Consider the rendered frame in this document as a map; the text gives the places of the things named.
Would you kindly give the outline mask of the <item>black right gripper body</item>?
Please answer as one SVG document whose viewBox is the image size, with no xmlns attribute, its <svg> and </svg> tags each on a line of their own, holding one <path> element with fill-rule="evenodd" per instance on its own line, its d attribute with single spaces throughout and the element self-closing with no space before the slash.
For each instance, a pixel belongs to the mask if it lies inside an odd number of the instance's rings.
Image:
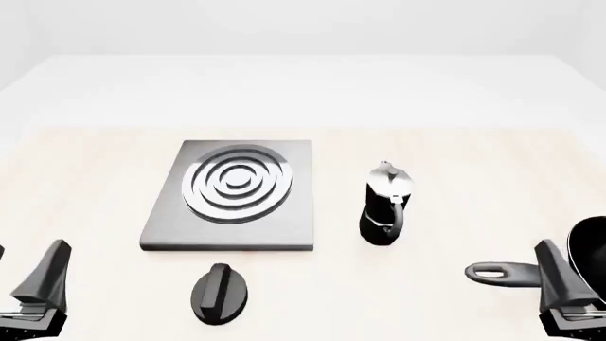
<svg viewBox="0 0 606 341">
<path fill-rule="evenodd" d="M 549 337 L 606 341 L 606 302 L 582 302 L 548 306 L 541 301 L 539 318 Z"/>
</svg>

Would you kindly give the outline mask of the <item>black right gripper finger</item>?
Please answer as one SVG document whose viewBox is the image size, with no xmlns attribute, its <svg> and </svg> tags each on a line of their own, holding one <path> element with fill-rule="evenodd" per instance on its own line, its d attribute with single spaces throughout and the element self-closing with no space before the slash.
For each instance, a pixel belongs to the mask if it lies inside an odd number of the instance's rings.
<svg viewBox="0 0 606 341">
<path fill-rule="evenodd" d="M 599 299 L 551 240 L 540 241 L 534 250 L 541 281 L 541 313 L 562 307 L 585 307 Z"/>
</svg>

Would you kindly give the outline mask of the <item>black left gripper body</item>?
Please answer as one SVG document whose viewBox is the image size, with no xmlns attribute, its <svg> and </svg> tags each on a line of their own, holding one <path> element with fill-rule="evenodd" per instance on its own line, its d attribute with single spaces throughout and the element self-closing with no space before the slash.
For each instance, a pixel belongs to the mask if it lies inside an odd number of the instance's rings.
<svg viewBox="0 0 606 341">
<path fill-rule="evenodd" d="M 46 303 L 22 303 L 19 312 L 0 312 L 0 341 L 57 337 L 67 319 L 61 309 Z"/>
</svg>

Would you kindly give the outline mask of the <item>black frying pan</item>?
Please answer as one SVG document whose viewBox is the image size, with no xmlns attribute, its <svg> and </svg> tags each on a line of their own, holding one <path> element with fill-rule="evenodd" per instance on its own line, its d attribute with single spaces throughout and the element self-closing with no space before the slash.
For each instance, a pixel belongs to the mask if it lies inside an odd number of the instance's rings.
<svg viewBox="0 0 606 341">
<path fill-rule="evenodd" d="M 606 216 L 585 218 L 567 237 L 569 266 L 599 295 L 594 303 L 606 311 Z M 464 270 L 476 283 L 508 288 L 538 288 L 539 266 L 516 262 L 478 262 Z"/>
</svg>

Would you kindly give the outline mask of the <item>round black stove knob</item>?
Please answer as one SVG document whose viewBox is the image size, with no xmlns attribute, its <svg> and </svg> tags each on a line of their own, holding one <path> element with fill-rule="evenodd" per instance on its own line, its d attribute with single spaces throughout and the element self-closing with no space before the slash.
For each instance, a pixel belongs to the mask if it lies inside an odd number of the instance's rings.
<svg viewBox="0 0 606 341">
<path fill-rule="evenodd" d="M 221 326 L 239 317 L 247 300 L 244 277 L 227 263 L 214 263 L 195 283 L 190 306 L 202 323 Z"/>
</svg>

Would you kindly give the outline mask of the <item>flat grey stove plate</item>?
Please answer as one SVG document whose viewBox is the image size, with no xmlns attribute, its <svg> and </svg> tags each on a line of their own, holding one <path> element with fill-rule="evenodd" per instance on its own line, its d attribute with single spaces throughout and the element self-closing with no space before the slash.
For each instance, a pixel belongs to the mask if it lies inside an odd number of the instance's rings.
<svg viewBox="0 0 606 341">
<path fill-rule="evenodd" d="M 139 245 L 145 251 L 313 250 L 312 143 L 183 141 Z"/>
</svg>

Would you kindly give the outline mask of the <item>black and silver moka pot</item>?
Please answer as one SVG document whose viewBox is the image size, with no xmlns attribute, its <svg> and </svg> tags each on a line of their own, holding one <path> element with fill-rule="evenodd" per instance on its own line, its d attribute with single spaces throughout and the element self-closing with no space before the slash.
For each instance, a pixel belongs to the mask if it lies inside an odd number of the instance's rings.
<svg viewBox="0 0 606 341">
<path fill-rule="evenodd" d="M 389 246 L 404 227 L 404 211 L 413 192 L 414 181 L 404 170 L 381 161 L 366 179 L 365 206 L 359 231 L 375 246 Z"/>
</svg>

